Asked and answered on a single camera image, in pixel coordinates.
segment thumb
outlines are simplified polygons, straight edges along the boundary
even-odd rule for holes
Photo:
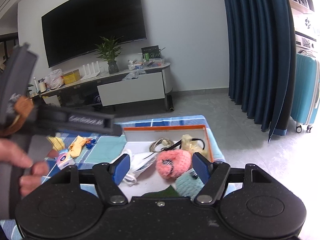
[[[18,145],[7,139],[0,139],[0,162],[7,162],[20,168],[30,168],[33,164]]]

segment round pad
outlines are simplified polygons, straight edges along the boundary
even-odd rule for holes
[[[259,196],[248,200],[247,208],[255,215],[274,217],[283,211],[284,205],[281,200],[274,197]]]
[[[51,184],[35,190],[17,205],[16,220],[25,233],[60,239],[90,229],[102,210],[100,200],[91,193],[69,184]]]
[[[220,214],[230,227],[250,237],[267,239],[293,236],[301,230],[307,212],[298,197],[282,185],[251,186],[221,200]]]

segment human hand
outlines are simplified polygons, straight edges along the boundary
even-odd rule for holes
[[[48,157],[57,157],[58,153],[51,150]],[[41,185],[41,177],[49,172],[49,167],[45,161],[34,163],[28,155],[15,143],[7,139],[0,139],[0,162],[7,162],[20,168],[31,168],[31,175],[20,178],[20,193],[22,196],[28,195]]]

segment television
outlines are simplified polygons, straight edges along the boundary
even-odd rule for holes
[[[69,0],[42,16],[49,67],[93,52],[101,37],[146,39],[141,0]]]

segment baseboard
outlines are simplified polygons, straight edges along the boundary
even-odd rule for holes
[[[197,89],[187,91],[172,91],[173,96],[193,96],[193,95],[205,95],[205,94],[218,94],[228,93],[229,88],[210,88],[210,89]]]

